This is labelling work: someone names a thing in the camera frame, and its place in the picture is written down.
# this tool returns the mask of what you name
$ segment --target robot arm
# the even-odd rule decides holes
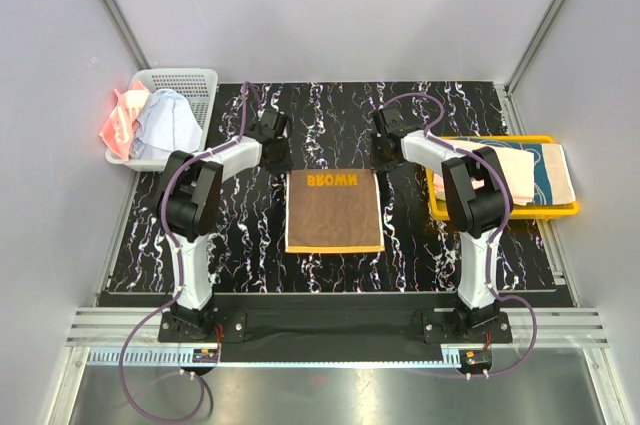
[[[460,231],[462,243],[461,280],[458,285],[460,306],[454,310],[456,330],[465,334],[494,320],[498,302],[487,287],[487,251],[490,237],[504,214],[504,198],[487,170],[468,156],[429,140],[417,126],[404,124],[397,107],[373,114],[376,132],[372,134],[371,166],[390,171],[403,162],[412,162],[441,173],[445,184],[447,209]],[[495,150],[484,147],[475,153],[486,160],[506,183]],[[474,189],[472,180],[484,184]],[[489,277],[495,283],[497,254],[492,254]]]
[[[237,173],[264,166],[272,173],[284,173],[293,165],[289,143],[285,137],[289,119],[286,115],[266,110],[260,122],[244,137],[234,137],[233,146],[199,160],[183,172],[167,202],[167,221],[178,240],[182,253],[184,284],[172,315],[198,331],[212,326],[213,292],[209,283],[207,237],[213,231],[220,202],[222,183]],[[171,154],[160,180],[154,203],[160,215],[160,204],[176,171],[192,155],[177,151]],[[179,276],[178,250],[171,245],[174,277]]]

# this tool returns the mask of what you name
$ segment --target metal floor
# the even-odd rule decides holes
[[[517,357],[496,350],[494,370]],[[199,390],[184,377],[149,384],[167,367],[128,367],[127,383],[148,411],[167,418],[191,411]],[[450,380],[448,370],[219,368],[205,376],[209,400],[189,423],[227,425],[605,423],[580,350],[535,350],[518,371],[502,378]],[[71,419],[74,425],[152,423],[129,405],[117,368],[88,366]]]

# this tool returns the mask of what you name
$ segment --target light blue cloth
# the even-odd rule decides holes
[[[138,115],[131,158],[164,160],[171,152],[195,152],[202,129],[186,98],[170,89],[153,92]]]

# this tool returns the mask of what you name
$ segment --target plastic basket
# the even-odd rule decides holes
[[[156,68],[152,70],[140,70],[129,83],[129,88],[136,80],[155,92],[161,88],[170,88],[185,97],[191,105],[193,115],[202,127],[202,140],[199,151],[204,150],[209,132],[209,123],[213,112],[213,101],[218,89],[218,74],[206,68]],[[125,165],[138,172],[161,172],[167,160],[121,160],[108,148],[104,156],[109,163]]]
[[[455,140],[460,137],[442,137],[449,140]],[[553,138],[547,135],[504,135],[490,137],[473,137],[486,138],[488,140],[498,140],[503,142],[518,143],[555,143]],[[449,220],[447,212],[447,202],[436,198],[435,187],[433,186],[433,172],[427,170],[427,184],[429,187],[429,205],[431,206],[431,216],[435,220]],[[580,211],[580,204],[576,202],[566,205],[515,205],[511,212],[511,220],[549,220],[551,218],[562,218],[569,215],[575,215]]]

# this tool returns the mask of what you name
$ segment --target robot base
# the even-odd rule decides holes
[[[487,343],[487,333],[491,332],[491,343],[512,343],[509,317],[499,312],[494,320],[483,325],[470,328],[460,333],[453,320],[454,312],[430,312],[422,317],[424,341],[430,345],[466,344],[484,345]]]
[[[244,341],[246,314],[221,313],[213,307],[213,297],[202,310],[189,310],[174,304],[162,314],[158,341],[161,343],[215,343],[215,325],[221,325],[221,342]]]

